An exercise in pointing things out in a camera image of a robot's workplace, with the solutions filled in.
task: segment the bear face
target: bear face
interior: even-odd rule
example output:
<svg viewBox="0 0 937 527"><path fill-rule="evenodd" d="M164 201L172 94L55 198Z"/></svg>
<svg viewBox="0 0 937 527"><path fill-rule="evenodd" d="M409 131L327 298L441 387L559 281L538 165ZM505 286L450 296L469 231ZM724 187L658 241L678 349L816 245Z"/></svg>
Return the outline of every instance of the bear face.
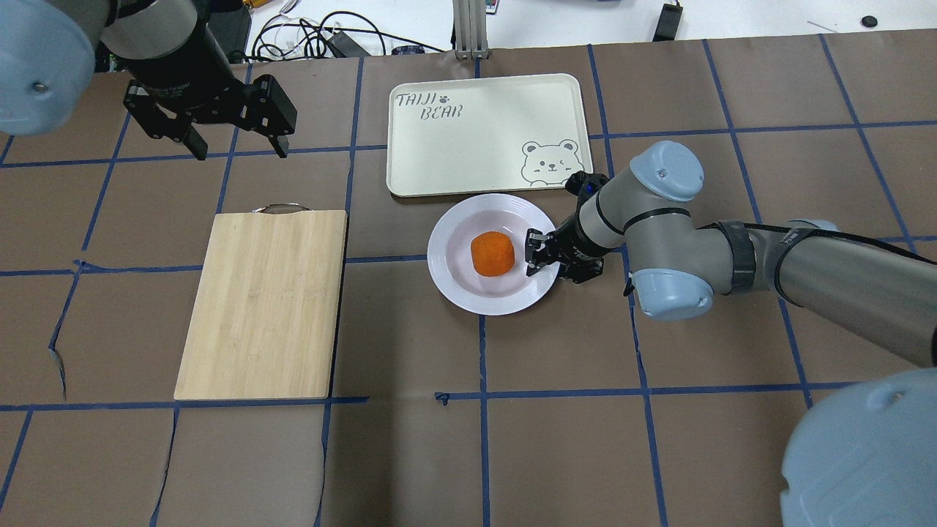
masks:
<svg viewBox="0 0 937 527"><path fill-rule="evenodd" d="M524 143L523 151L525 159L521 176L531 187L558 185L574 173L585 170L576 155L579 145L570 139L545 145L529 141Z"/></svg>

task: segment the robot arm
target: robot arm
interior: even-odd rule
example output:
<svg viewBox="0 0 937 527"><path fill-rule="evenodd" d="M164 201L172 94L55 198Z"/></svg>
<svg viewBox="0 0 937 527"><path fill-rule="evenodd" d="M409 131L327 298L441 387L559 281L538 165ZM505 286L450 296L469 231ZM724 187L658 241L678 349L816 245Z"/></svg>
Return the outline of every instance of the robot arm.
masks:
<svg viewBox="0 0 937 527"><path fill-rule="evenodd" d="M133 75L124 105L154 139L198 159L208 145L193 123L257 131L284 158L296 109L271 75L245 85L193 0L0 0L0 129L13 135L64 124L94 71L103 41ZM167 115L163 109L173 113Z"/></svg>
<svg viewBox="0 0 937 527"><path fill-rule="evenodd" d="M937 265L824 221L694 229L684 205L703 180L696 156L668 141L610 181L577 174L567 182L580 198L576 211L552 233L528 232L528 274L560 262L560 276L579 283L626 244L648 317L691 318L715 294L770 289L919 367L937 365Z"/></svg>

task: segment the orange object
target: orange object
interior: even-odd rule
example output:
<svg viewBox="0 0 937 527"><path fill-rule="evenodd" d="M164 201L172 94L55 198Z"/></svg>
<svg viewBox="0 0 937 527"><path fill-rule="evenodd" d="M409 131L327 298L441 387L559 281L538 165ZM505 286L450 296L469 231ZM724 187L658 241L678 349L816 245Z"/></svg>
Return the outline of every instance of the orange object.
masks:
<svg viewBox="0 0 937 527"><path fill-rule="evenodd" d="M499 277L514 267L514 244L505 233L489 231L471 241L471 264L483 277Z"/></svg>

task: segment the white tray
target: white tray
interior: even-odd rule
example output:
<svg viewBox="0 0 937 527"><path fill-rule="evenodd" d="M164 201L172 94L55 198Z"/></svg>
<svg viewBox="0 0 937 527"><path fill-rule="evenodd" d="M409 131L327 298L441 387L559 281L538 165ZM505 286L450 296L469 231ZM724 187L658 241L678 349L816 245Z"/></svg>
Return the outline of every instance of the white tray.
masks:
<svg viewBox="0 0 937 527"><path fill-rule="evenodd" d="M390 108L397 196L562 188L592 172L579 82L565 73L400 84Z"/></svg>

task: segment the white floor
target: white floor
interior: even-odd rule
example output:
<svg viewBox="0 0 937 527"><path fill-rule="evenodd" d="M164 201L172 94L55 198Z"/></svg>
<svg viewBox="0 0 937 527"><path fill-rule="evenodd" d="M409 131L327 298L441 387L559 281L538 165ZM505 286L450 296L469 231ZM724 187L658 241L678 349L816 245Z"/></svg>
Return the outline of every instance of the white floor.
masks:
<svg viewBox="0 0 937 527"><path fill-rule="evenodd" d="M488 15L491 48L525 48L648 41L664 2L673 0L500 0L498 14ZM260 27L286 4L274 0L255 9L249 43ZM682 0L677 38L732 38L815 33L848 33L937 27L937 0ZM318 21L343 9L358 12L382 32L450 49L451 0L300 0L291 16ZM879 25L863 27L873 15ZM346 27L366 28L351 17L338 17ZM274 41L289 47L298 30L284 28ZM380 54L377 38L355 35L370 53ZM399 42L388 42L393 47Z"/></svg>

